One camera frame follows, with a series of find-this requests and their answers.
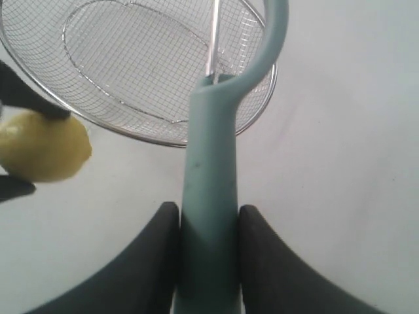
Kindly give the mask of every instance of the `white surface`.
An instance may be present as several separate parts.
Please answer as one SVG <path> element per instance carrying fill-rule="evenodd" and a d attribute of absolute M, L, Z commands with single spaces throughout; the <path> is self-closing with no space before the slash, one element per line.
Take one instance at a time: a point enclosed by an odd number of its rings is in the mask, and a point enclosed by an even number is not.
<path fill-rule="evenodd" d="M 294 0 L 280 77 L 238 138 L 240 203 L 389 313 L 419 312 L 419 3 Z M 74 179 L 0 210 L 0 306 L 21 314 L 106 265 L 165 200 L 184 150 L 92 130 Z"/>

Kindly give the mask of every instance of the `mint green handle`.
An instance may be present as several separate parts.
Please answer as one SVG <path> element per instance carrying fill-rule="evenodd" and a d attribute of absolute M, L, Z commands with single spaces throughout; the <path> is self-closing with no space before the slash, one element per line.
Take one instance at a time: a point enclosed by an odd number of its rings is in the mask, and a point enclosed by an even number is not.
<path fill-rule="evenodd" d="M 239 314 L 236 111 L 278 58 L 287 0 L 265 0 L 264 40 L 239 77 L 207 77 L 191 94 L 175 314 Z"/>

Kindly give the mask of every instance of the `metal rod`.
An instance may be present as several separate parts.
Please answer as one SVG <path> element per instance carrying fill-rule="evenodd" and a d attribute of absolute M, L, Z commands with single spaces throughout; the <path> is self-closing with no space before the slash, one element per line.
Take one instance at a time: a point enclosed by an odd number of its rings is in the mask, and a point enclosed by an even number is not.
<path fill-rule="evenodd" d="M 218 51 L 218 38 L 220 28 L 220 8 L 221 0 L 214 0 L 212 22 L 211 22 L 211 38 L 208 49 L 208 60 L 206 65 L 206 76 L 213 77 L 215 68 L 217 67 L 217 51 Z"/>

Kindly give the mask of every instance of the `metal mesh strainer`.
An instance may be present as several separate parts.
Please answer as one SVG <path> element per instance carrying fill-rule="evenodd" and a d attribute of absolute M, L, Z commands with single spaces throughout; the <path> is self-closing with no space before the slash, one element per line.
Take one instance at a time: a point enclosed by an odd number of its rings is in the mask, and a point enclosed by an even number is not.
<path fill-rule="evenodd" d="M 205 72 L 212 0 L 2 0 L 1 39 L 50 95 L 113 131 L 153 143 L 187 142 L 189 96 Z M 239 75 L 263 21 L 246 0 L 224 1 L 219 72 Z M 242 101 L 236 133 L 261 114 L 274 65 Z"/>

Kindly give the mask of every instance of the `lemon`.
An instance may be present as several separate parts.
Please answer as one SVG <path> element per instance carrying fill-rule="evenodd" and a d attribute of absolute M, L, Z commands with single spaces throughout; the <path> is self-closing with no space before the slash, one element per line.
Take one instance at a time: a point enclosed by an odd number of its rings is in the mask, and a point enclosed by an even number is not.
<path fill-rule="evenodd" d="M 49 120 L 28 111 L 0 126 L 0 165 L 33 183 L 70 178 L 91 155 L 86 128 L 73 116 Z"/>

